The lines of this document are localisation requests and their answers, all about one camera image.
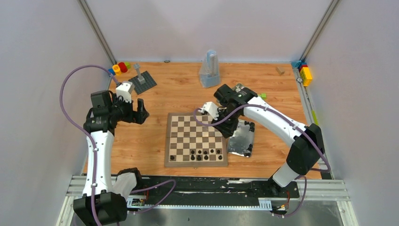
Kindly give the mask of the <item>wooden chess board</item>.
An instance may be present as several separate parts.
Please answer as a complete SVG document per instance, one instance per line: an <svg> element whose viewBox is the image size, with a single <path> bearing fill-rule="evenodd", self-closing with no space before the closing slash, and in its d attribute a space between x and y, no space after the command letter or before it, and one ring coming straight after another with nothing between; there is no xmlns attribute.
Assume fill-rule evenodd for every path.
<svg viewBox="0 0 399 226"><path fill-rule="evenodd" d="M202 160L191 160L191 150L202 151ZM209 161L205 161L204 151L208 151ZM165 167L225 167L228 165L227 139L214 127L198 124L192 113L169 113L167 121Z"/></svg>

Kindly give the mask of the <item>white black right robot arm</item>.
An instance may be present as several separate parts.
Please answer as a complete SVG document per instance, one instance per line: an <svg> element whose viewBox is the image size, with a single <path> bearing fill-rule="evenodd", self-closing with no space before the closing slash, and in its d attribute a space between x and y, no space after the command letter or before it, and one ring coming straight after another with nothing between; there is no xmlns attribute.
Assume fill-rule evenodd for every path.
<svg viewBox="0 0 399 226"><path fill-rule="evenodd" d="M282 196L292 180L314 170L319 159L326 160L321 128L315 123L307 126L287 117L247 87L235 91L224 84L214 97L223 109L218 110L218 117L212 123L225 138L233 135L239 117L245 116L266 127L290 148L286 162L270 178L272 195Z"/></svg>

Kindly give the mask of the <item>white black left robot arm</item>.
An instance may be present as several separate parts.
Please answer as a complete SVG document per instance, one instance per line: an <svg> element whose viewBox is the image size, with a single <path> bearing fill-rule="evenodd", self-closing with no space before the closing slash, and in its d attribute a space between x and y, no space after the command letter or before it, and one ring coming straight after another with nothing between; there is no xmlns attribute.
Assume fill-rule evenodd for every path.
<svg viewBox="0 0 399 226"><path fill-rule="evenodd" d="M127 218L127 199L140 194L144 181L137 168L119 171L111 179L111 152L118 122L143 124L149 113L143 99L137 100L137 110L127 97L109 90L91 94L90 108L83 125L88 140L88 171L82 197L74 200L73 210L87 226L118 223Z"/></svg>

